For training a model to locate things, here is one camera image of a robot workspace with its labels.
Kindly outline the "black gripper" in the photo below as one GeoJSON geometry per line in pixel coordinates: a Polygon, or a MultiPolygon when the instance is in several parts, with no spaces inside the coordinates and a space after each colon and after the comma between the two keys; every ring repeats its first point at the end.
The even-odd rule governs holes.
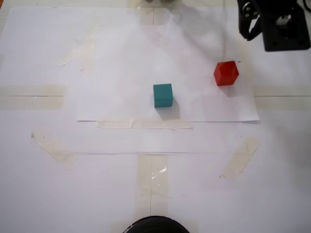
{"type": "Polygon", "coordinates": [[[247,41],[261,34],[260,14],[289,15],[304,13],[296,0],[238,0],[239,32],[247,41]]]}

